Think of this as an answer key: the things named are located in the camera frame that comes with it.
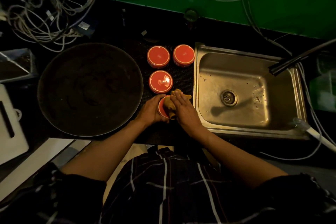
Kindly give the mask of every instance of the sink drain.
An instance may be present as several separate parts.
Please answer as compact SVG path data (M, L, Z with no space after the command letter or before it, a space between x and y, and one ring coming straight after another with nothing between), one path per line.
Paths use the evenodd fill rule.
M220 99L225 106L232 107L237 104L237 95L232 90L224 90Z

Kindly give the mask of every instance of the sink basin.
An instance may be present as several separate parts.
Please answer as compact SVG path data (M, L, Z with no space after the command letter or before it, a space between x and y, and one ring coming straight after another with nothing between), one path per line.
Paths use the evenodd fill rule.
M194 107L215 133L307 139L293 118L306 120L296 68L274 77L278 57L195 46Z

